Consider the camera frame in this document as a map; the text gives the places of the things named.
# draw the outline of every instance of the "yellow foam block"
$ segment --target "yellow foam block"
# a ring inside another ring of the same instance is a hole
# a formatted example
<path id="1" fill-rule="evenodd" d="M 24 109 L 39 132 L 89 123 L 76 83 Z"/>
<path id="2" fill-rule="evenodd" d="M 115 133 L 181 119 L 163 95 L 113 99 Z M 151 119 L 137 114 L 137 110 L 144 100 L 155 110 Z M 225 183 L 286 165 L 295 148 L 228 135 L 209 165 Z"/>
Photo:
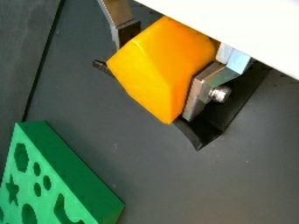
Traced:
<path id="1" fill-rule="evenodd" d="M 107 62 L 125 91 L 163 123 L 183 112 L 189 82 L 213 60 L 211 39 L 168 17 L 159 19 Z"/>

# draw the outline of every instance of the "dark gray surface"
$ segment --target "dark gray surface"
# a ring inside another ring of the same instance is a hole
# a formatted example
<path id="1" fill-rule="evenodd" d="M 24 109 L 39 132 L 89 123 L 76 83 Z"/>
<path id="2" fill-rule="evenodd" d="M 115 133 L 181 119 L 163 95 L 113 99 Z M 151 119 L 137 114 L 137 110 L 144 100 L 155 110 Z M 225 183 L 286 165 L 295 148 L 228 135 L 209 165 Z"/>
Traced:
<path id="1" fill-rule="evenodd" d="M 135 7 L 149 23 L 159 15 Z M 67 1 L 28 121 L 45 120 L 125 202 L 123 224 L 299 223 L 299 85 L 273 71 L 200 152 L 91 66 L 112 54 L 95 1 Z"/>
<path id="2" fill-rule="evenodd" d="M 16 122 L 23 120 L 60 0 L 0 0 L 0 172 Z"/>

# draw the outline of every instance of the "silver metal part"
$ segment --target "silver metal part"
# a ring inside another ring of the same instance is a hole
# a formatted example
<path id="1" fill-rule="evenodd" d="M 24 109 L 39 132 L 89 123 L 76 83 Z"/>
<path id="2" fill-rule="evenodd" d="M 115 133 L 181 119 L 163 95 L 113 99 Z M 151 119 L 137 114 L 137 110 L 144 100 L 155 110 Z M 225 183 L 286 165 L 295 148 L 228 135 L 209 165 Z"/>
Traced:
<path id="1" fill-rule="evenodd" d="M 141 31 L 127 0 L 97 0 L 109 23 L 112 40 L 119 50 L 127 41 Z"/>
<path id="2" fill-rule="evenodd" d="M 220 86 L 215 87 L 209 92 L 209 97 L 215 102 L 223 103 L 229 97 L 231 89 L 229 87 Z"/>
<path id="3" fill-rule="evenodd" d="M 211 63 L 209 66 L 195 76 L 191 83 L 191 91 L 185 102 L 181 117 L 191 121 L 204 110 L 205 104 L 213 100 L 224 102 L 229 95 L 229 89 L 220 86 L 239 77 L 239 74 L 229 70 L 220 63 Z"/>
<path id="4" fill-rule="evenodd" d="M 133 19 L 127 0 L 97 0 L 111 26 L 119 26 Z"/>
<path id="5" fill-rule="evenodd" d="M 232 53 L 233 48 L 229 45 L 225 45 L 224 43 L 220 43 L 219 45 L 219 51 L 216 54 L 216 60 L 223 63 L 227 64 L 229 61 L 229 55 Z"/>
<path id="6" fill-rule="evenodd" d="M 247 54 L 224 43 L 219 45 L 216 60 L 220 63 L 211 63 L 192 80 L 191 91 L 181 113 L 181 117 L 188 122 L 204 110 L 205 104 L 211 100 L 215 102 L 227 100 L 231 90 L 221 85 L 237 78 L 255 62 Z"/>
<path id="7" fill-rule="evenodd" d="M 253 59 L 237 49 L 233 49 L 228 57 L 227 68 L 237 74 L 243 74 L 253 63 Z"/>

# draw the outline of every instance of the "screw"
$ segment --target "screw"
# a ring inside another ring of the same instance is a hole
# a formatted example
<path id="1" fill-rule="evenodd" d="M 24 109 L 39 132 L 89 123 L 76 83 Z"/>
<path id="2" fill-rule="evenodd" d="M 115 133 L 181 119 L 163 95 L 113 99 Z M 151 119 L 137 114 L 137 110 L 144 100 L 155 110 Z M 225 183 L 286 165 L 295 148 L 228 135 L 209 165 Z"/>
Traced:
<path id="1" fill-rule="evenodd" d="M 215 102 L 223 103 L 229 97 L 231 89 L 227 86 L 215 87 L 209 91 L 209 97 Z"/>

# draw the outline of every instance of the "green foam board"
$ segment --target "green foam board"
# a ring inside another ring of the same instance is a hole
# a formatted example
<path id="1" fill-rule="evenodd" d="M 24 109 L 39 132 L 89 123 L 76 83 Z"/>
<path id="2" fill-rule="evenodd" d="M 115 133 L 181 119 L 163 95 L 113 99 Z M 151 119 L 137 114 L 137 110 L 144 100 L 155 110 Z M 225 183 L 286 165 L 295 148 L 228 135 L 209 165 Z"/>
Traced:
<path id="1" fill-rule="evenodd" d="M 113 224 L 123 209 L 47 122 L 17 123 L 0 188 L 0 223 Z"/>

